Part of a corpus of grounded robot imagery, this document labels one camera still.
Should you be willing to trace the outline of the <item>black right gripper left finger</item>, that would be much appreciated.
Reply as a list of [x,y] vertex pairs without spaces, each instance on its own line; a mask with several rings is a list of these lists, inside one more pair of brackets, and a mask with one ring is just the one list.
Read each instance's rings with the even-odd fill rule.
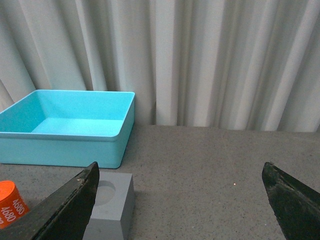
[[100,180],[96,161],[0,232],[2,240],[81,240]]

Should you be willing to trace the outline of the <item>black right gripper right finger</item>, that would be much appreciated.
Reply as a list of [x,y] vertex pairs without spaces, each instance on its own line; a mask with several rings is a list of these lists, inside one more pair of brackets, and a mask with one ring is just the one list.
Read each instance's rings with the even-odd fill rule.
[[276,220],[287,240],[320,238],[320,193],[266,162],[262,181]]

